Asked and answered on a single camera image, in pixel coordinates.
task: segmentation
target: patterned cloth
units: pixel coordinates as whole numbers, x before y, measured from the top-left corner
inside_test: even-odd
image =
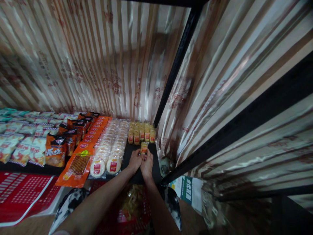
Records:
[[[175,220],[177,227],[181,231],[182,217],[180,214],[180,207],[176,192],[170,187],[160,187],[159,191],[173,219]],[[59,225],[88,197],[88,195],[89,191],[85,188],[74,188],[63,198],[50,228],[49,235],[53,234]],[[147,230],[149,231],[148,234],[154,234],[152,222]]]

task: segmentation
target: floor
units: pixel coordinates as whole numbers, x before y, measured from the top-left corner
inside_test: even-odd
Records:
[[[208,234],[203,218],[198,215],[186,202],[179,200],[182,214],[183,235],[206,235]],[[26,218],[21,223],[12,227],[0,228],[1,235],[29,234],[46,235],[54,220],[54,215]]]

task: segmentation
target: striped curtain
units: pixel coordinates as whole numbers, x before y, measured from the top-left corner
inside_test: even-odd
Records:
[[[153,122],[190,9],[0,1],[0,105]]]

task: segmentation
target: black metal pole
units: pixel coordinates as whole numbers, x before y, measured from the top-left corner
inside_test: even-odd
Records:
[[[167,185],[313,93],[313,52],[263,92],[161,181]]]
[[[191,8],[191,11],[190,11],[190,14],[189,14],[189,17],[188,17],[188,20],[187,20],[187,23],[186,23],[186,26],[185,26],[185,29],[183,32],[183,36],[182,36],[182,39],[180,40],[179,47],[178,47],[178,50],[177,50],[177,53],[176,53],[176,56],[175,56],[175,59],[173,62],[171,72],[169,74],[169,77],[167,79],[167,82],[166,82],[166,85],[164,88],[164,92],[163,92],[163,95],[162,95],[162,98],[160,101],[159,108],[156,112],[156,117],[154,119],[154,126],[155,127],[157,127],[159,122],[160,122],[160,119],[161,119],[163,110],[165,108],[166,102],[170,96],[170,92],[171,92],[172,87],[174,85],[176,76],[177,76],[178,71],[180,69],[180,66],[183,62],[183,59],[184,59],[186,51],[188,49],[188,46],[189,46],[190,40],[192,38],[193,32],[195,31],[198,20],[200,18],[202,8],[203,8],[203,4],[202,5],[196,5],[196,6],[193,6]]]

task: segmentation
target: red snack bag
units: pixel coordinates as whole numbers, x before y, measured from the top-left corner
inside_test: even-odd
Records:
[[[56,167],[65,166],[66,142],[64,136],[47,135],[45,159],[46,164]]]

